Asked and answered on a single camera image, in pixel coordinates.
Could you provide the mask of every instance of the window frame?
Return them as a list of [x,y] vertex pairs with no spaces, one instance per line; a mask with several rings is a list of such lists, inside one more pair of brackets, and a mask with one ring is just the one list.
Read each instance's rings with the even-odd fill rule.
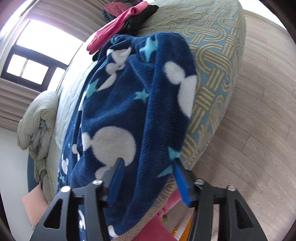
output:
[[[5,64],[4,64],[4,67],[3,67],[0,77],[3,79],[6,79],[8,81],[14,82],[16,84],[28,87],[30,89],[37,90],[39,92],[43,92],[43,91],[47,90],[56,68],[59,67],[61,69],[64,69],[65,73],[66,73],[66,70],[69,65],[66,65],[56,59],[48,57],[48,56],[41,54],[39,52],[36,52],[34,50],[17,45],[17,41],[18,41],[19,37],[21,36],[21,34],[23,33],[23,31],[25,30],[25,28],[27,27],[27,25],[29,23],[30,23],[30,21],[28,21],[26,26],[23,28],[23,30],[21,31],[21,33],[19,34],[19,36],[15,40],[14,45],[11,47],[10,52],[6,58],[6,61],[5,61]],[[32,82],[30,80],[24,79],[22,77],[7,73],[7,68],[9,66],[11,58],[14,54],[19,55],[21,57],[25,57],[27,60],[32,60],[34,62],[40,63],[40,64],[48,67],[47,73],[46,73],[41,85],[37,84],[35,82]]]

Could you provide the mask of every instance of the metal bolt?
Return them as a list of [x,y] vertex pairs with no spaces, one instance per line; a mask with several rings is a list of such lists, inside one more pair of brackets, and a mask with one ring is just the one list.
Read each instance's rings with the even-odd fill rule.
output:
[[68,192],[68,191],[70,191],[71,190],[71,187],[70,186],[63,186],[62,188],[61,188],[61,191],[62,192]]
[[227,189],[228,189],[229,191],[231,191],[231,192],[234,192],[234,191],[236,190],[235,186],[233,186],[233,185],[229,185],[229,186],[227,187]]
[[93,181],[94,185],[101,185],[103,183],[103,181],[101,179],[96,179]]
[[194,183],[198,185],[204,185],[205,181],[203,179],[196,179]]

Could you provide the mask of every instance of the screw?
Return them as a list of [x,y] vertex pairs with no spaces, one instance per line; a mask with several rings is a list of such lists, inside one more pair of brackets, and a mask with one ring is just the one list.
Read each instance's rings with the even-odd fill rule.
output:
[[205,181],[203,179],[196,179],[194,183],[198,185],[204,185]]
[[103,181],[101,179],[96,179],[93,181],[94,185],[101,185],[103,183]]
[[70,191],[70,190],[71,190],[70,186],[63,186],[63,187],[61,188],[61,191],[62,191],[62,192],[68,192],[68,191]]
[[234,192],[234,191],[236,190],[235,186],[233,186],[233,185],[229,185],[229,186],[227,187],[227,189],[228,189],[229,191],[231,191],[231,192]]

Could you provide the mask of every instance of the bed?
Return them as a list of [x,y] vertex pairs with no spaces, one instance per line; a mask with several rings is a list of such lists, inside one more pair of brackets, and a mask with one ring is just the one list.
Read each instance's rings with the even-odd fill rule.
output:
[[[176,32],[188,43],[195,59],[198,83],[192,117],[181,152],[185,168],[192,169],[213,137],[228,106],[241,64],[245,20],[237,0],[157,0],[160,8],[142,26],[139,36]],[[46,158],[47,175],[43,195],[50,202],[56,194],[58,166],[65,133],[86,76],[94,67],[84,43],[74,56],[58,89],[59,108]],[[118,237],[132,240],[145,224],[164,206],[177,188],[170,178],[153,207],[130,231]]]

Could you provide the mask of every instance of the pleated curtain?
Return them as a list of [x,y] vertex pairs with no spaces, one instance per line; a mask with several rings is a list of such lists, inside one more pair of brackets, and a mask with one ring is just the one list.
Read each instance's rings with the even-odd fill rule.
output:
[[38,91],[0,78],[0,126],[17,131],[26,109],[39,94]]
[[106,24],[102,10],[112,0],[40,0],[29,19],[59,28],[85,42]]

